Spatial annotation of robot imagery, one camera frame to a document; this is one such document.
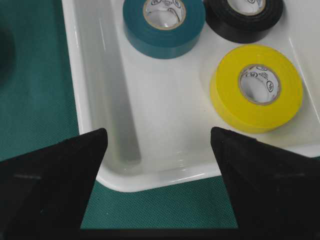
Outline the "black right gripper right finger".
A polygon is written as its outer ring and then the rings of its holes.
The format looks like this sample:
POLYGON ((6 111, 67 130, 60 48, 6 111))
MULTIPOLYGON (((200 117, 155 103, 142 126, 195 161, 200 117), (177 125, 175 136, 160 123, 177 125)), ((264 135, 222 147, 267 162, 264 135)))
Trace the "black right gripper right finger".
POLYGON ((319 239, 319 159, 221 127, 210 144, 242 239, 319 239))

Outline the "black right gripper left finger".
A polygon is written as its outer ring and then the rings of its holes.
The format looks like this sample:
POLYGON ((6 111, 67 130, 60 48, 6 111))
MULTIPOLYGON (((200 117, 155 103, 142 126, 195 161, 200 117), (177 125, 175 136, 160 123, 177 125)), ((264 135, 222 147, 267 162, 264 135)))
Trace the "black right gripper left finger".
POLYGON ((108 147, 106 129, 0 163, 3 240, 77 240, 108 147))

